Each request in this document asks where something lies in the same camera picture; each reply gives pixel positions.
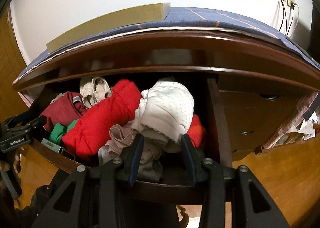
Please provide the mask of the green black underwear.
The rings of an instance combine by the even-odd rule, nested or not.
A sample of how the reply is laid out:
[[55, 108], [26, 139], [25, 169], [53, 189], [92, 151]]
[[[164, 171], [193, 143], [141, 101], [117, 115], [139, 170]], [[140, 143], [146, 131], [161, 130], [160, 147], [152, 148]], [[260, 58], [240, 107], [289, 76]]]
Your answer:
[[49, 141], [61, 146], [62, 145], [62, 137], [66, 135], [78, 122], [78, 120], [72, 121], [69, 125], [64, 126], [60, 123], [57, 123], [49, 136]]

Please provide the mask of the maroon grey-banded underwear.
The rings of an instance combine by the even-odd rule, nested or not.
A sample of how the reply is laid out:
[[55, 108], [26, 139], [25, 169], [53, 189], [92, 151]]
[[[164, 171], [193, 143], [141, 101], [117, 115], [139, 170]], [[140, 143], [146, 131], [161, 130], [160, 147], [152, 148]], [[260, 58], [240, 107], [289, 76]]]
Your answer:
[[74, 120], [79, 120], [87, 111], [81, 94], [67, 91], [41, 113], [47, 118], [44, 129], [51, 132], [57, 123], [67, 126]]

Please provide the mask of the pale pink underwear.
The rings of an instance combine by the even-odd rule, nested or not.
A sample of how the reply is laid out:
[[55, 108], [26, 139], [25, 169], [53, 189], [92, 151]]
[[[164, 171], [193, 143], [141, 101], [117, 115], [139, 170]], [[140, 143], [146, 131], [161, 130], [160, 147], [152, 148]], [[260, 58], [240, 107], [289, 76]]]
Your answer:
[[[136, 133], [131, 129], [131, 122], [126, 125], [113, 125], [109, 131], [110, 139], [99, 148], [98, 160], [102, 166], [119, 157], [125, 147], [132, 145]], [[162, 167], [158, 162], [162, 154], [160, 145], [149, 138], [144, 138], [143, 152], [138, 169], [138, 178], [147, 181], [160, 181]]]

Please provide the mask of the bright red garment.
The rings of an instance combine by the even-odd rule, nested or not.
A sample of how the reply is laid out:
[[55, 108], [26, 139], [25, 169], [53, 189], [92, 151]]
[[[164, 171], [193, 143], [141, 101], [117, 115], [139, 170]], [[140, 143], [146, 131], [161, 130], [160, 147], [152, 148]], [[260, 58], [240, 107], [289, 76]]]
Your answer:
[[113, 125], [125, 125], [135, 118], [141, 93], [134, 82], [122, 79], [112, 88], [112, 95], [90, 108], [62, 137], [70, 154], [89, 160], [110, 140]]

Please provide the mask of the beige underwear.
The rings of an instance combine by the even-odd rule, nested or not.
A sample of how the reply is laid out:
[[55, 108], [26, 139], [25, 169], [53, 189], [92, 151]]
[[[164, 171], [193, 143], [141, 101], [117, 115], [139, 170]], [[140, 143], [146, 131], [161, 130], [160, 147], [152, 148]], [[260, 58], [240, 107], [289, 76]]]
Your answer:
[[102, 77], [84, 77], [80, 80], [82, 102], [87, 108], [95, 106], [100, 101], [110, 97], [112, 91], [107, 81]]

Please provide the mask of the white dotted underwear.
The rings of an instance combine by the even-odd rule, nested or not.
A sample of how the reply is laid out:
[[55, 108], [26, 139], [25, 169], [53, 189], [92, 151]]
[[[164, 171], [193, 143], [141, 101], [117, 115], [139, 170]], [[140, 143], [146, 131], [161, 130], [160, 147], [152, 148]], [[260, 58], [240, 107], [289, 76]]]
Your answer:
[[142, 91], [131, 128], [163, 144], [180, 143], [190, 128], [194, 98], [188, 89], [175, 81], [159, 80]]

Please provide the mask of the wooden drawer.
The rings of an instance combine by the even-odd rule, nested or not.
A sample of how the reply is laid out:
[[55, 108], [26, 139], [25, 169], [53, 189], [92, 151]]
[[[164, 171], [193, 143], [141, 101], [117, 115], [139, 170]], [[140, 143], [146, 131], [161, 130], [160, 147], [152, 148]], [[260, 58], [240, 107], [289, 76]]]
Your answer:
[[[207, 158], [212, 158], [222, 167], [232, 167], [231, 142], [216, 80], [208, 79], [207, 85], [210, 92], [210, 103], [208, 105], [210, 127], [207, 129], [208, 138], [203, 152]], [[25, 159], [38, 156], [44, 166], [48, 165], [52, 169], [59, 168], [69, 174], [81, 165], [75, 160], [52, 151], [37, 140], [33, 140], [30, 145], [22, 146], [20, 151]], [[218, 195], [224, 194], [225, 182], [221, 181], [220, 184], [214, 183], [211, 185], [209, 166], [202, 164], [200, 170], [204, 172], [203, 176], [208, 179], [192, 183], [191, 175], [188, 175], [185, 185], [181, 182], [176, 183], [182, 180], [175, 178], [173, 171], [168, 172], [172, 179], [166, 180], [163, 184], [136, 181], [133, 185], [130, 185], [123, 180], [119, 180], [118, 183], [121, 187], [127, 188], [127, 194], [135, 199], [185, 205], [203, 204], [214, 192]]]

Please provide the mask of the wooden door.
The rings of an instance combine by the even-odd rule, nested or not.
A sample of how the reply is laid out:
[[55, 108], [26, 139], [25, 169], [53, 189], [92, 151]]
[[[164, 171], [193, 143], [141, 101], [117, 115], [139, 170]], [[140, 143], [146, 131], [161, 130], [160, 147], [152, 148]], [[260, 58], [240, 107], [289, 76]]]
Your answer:
[[13, 81], [25, 69], [26, 64], [17, 45], [10, 8], [7, 8], [1, 16], [0, 45], [1, 121], [3, 121], [28, 109], [18, 92], [12, 89]]

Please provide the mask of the small red rolled garment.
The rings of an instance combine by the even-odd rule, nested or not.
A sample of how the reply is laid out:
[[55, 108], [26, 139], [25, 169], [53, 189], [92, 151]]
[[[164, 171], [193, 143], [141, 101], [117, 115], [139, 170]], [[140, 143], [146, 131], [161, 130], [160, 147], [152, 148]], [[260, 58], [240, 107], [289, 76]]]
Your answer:
[[206, 135], [206, 129], [203, 127], [200, 118], [194, 114], [191, 125], [187, 131], [193, 147], [201, 147], [201, 143]]

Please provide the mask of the dark wooden dresser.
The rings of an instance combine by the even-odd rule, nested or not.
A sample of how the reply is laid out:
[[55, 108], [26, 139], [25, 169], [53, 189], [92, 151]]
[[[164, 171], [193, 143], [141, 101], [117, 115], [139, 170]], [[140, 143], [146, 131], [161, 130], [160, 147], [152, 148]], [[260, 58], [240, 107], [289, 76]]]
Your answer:
[[93, 43], [54, 58], [12, 84], [22, 94], [42, 87], [43, 108], [58, 91], [75, 91], [84, 77], [121, 79], [140, 91], [158, 80], [180, 82], [194, 112], [210, 127], [207, 80], [216, 80], [231, 142], [232, 161], [272, 147], [319, 93], [319, 70], [286, 48], [236, 33], [160, 30]]

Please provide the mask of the blue plaid cloth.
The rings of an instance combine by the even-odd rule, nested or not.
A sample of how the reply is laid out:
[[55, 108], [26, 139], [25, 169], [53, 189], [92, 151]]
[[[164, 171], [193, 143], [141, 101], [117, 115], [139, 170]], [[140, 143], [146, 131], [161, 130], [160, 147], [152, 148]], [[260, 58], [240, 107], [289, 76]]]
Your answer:
[[300, 48], [299, 45], [291, 41], [287, 36], [275, 28], [258, 20], [216, 9], [173, 7], [170, 8], [167, 17], [162, 21], [139, 23], [107, 30], [72, 42], [51, 53], [46, 49], [18, 75], [14, 80], [14, 83], [26, 78], [42, 65], [47, 64], [54, 58], [65, 55], [69, 51], [74, 51], [81, 47], [86, 47], [93, 43], [99, 43], [112, 38], [160, 30], [216, 30], [218, 32], [246, 35], [286, 48], [295, 53], [298, 58], [302, 59], [308, 65], [319, 69], [319, 63], [308, 55], [304, 49]]

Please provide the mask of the shallow cardboard tray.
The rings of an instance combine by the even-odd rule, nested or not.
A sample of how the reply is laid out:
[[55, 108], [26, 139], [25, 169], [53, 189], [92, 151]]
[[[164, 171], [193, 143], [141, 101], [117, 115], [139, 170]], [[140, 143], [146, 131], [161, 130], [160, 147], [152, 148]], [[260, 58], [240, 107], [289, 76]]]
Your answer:
[[170, 12], [170, 3], [155, 3], [122, 9], [84, 22], [46, 44], [48, 52], [54, 52], [72, 42], [107, 30], [139, 23], [162, 21]]

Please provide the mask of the white wall outlet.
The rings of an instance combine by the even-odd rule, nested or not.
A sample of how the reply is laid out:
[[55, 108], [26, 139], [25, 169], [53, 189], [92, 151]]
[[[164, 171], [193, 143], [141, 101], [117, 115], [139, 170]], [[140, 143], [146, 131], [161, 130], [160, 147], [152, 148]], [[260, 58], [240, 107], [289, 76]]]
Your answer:
[[294, 0], [287, 0], [287, 5], [291, 8], [294, 9], [295, 8], [295, 1]]

